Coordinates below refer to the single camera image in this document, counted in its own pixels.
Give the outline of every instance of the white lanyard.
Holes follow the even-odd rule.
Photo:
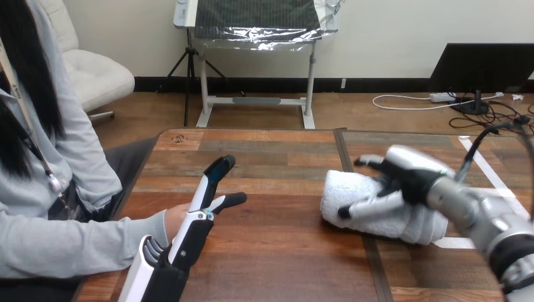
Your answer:
[[[6,77],[8,78],[9,85],[11,85],[11,88],[13,92],[15,93],[15,98],[17,99],[17,102],[20,105],[20,108],[22,109],[22,114],[24,115],[24,119],[28,123],[28,127],[30,128],[31,139],[33,140],[33,143],[37,145],[37,136],[35,135],[35,130],[33,129],[33,124],[31,123],[30,115],[28,114],[26,104],[24,103],[24,99],[22,98],[22,93],[20,92],[20,86],[18,85],[18,82],[15,77],[15,73],[13,72],[13,67],[11,66],[11,63],[9,62],[8,54],[6,53],[6,49],[4,47],[4,43],[2,42],[2,38],[0,38],[0,64],[2,65],[2,68],[4,69],[4,72],[6,73]]]
[[[2,68],[4,69],[4,72],[6,73],[6,77],[8,78],[9,85],[11,85],[11,89],[15,93],[15,98],[17,99],[18,104],[20,105],[20,108],[22,109],[22,114],[24,115],[24,119],[28,123],[28,127],[30,128],[30,135],[29,139],[33,142],[33,145],[37,149],[38,157],[41,157],[39,161],[43,165],[43,168],[45,169],[45,172],[48,177],[48,182],[50,184],[50,188],[55,192],[61,192],[63,190],[61,184],[57,180],[57,178],[54,176],[52,171],[50,170],[50,167],[48,166],[48,163],[44,159],[43,155],[41,154],[41,151],[39,150],[39,146],[37,145],[37,135],[35,134],[35,130],[33,129],[33,124],[30,120],[30,115],[28,114],[28,110],[26,108],[26,104],[24,103],[24,99],[22,97],[22,93],[20,91],[20,85],[18,84],[15,73],[13,72],[13,67],[11,66],[11,62],[9,62],[8,54],[6,53],[6,48],[4,47],[4,43],[2,42],[2,38],[0,38],[0,65],[2,65]]]

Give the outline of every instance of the long black hair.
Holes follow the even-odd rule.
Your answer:
[[[39,122],[50,136],[62,135],[63,126],[48,62],[37,26],[26,0],[0,0],[0,37],[9,61],[35,107]],[[0,76],[1,87],[7,80]],[[9,110],[0,100],[0,164],[8,173],[30,177],[26,150],[6,118]]]

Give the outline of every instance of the person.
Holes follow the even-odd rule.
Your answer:
[[[38,0],[0,1],[0,38],[18,83],[3,60],[0,299],[67,301],[79,276],[128,267],[144,235],[167,246],[188,205],[109,221],[154,140],[102,149]]]

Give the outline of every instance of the human hand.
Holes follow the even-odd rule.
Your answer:
[[[189,205],[189,203],[180,204],[175,206],[174,208],[165,211],[165,231],[167,231],[167,240],[169,241],[169,243],[178,233],[178,230],[182,225],[182,221],[185,218],[185,214],[189,209]]]

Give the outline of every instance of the black tripod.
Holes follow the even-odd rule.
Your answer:
[[[193,44],[192,44],[192,41],[191,41],[191,33],[189,31],[189,28],[187,28],[187,47],[185,48],[184,53],[182,54],[182,56],[178,60],[178,63],[176,63],[176,65],[173,67],[171,72],[167,75],[167,77],[165,79],[165,82],[163,84],[161,84],[159,86],[159,88],[157,89],[157,91],[156,91],[156,93],[163,92],[163,85],[169,82],[169,79],[173,75],[174,71],[178,68],[180,63],[182,63],[182,61],[183,61],[183,59],[185,59],[186,55],[188,56],[188,59],[187,59],[187,78],[186,78],[186,82],[185,82],[186,86],[185,86],[184,127],[187,127],[187,116],[188,116],[188,111],[189,111],[189,88],[190,88],[190,85],[191,85],[191,78],[193,79],[193,81],[196,82],[195,65],[193,64],[193,56],[194,55],[198,55],[198,51],[196,50],[195,47],[193,47]],[[213,64],[211,64],[210,61],[206,60],[206,64],[208,64],[208,66],[211,69],[213,69],[213,71],[215,71],[222,78],[223,81],[228,82],[228,78],[226,78],[222,74],[221,71],[219,71],[215,66],[213,66]]]

